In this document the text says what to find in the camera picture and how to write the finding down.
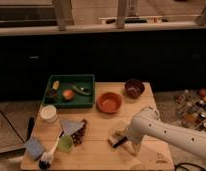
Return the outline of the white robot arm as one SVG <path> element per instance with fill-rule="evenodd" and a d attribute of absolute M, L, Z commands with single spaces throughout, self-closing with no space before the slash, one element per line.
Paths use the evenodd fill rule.
<path fill-rule="evenodd" d="M 118 133 L 135 144 L 145 135 L 155 137 L 206 160 L 205 132 L 164 123 L 159 112 L 150 106 L 136 113 Z"/>

